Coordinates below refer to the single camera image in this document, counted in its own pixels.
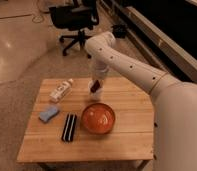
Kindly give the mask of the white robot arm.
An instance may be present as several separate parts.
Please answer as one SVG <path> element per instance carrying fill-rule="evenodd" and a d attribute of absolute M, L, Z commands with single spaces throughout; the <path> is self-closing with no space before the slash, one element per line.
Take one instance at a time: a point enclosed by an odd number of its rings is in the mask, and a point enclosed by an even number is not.
<path fill-rule="evenodd" d="M 103 79 L 109 68 L 147 93 L 154 106 L 154 170 L 197 171 L 197 84 L 133 59 L 114 49 L 107 31 L 89 38 L 92 75 Z"/>

